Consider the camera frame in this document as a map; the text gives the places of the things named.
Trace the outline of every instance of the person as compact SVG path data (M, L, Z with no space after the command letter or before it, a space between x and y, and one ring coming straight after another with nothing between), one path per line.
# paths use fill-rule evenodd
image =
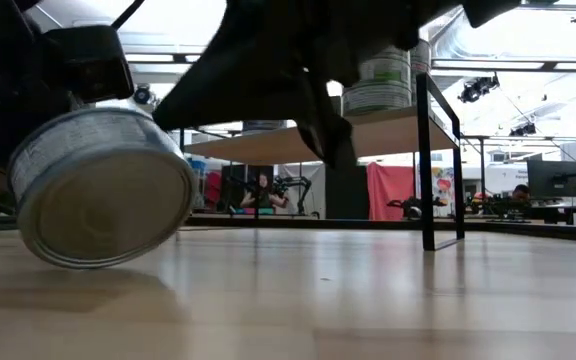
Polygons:
M528 185L519 184L515 187L512 192L512 199L518 201L528 201L530 200L530 188Z
M268 177L266 174L259 175L259 208L285 208L288 205L288 199L280 197L271 193L270 184L268 184ZM241 200L242 208L254 207L255 198L252 192L246 191L243 200Z

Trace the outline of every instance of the red curtain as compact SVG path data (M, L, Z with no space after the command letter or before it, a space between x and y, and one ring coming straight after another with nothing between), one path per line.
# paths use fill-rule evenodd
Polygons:
M406 200L413 195L412 167L381 166L367 168L371 221L399 221L403 210L386 206L391 200Z

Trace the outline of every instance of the wooden shelf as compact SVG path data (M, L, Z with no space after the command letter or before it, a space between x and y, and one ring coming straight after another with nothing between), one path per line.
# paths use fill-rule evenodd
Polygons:
M451 130L430 113L432 150L458 146ZM354 126L353 141L358 157L410 153L418 150L417 107L348 117ZM275 165L318 161L303 143L296 128L242 135L185 147L188 154L249 165Z

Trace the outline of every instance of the metal can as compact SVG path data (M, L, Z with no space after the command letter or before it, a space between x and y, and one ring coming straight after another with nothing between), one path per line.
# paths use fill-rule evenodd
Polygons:
M197 180L148 114L85 109L35 130L8 179L22 239L66 268L116 265L156 248L190 215Z

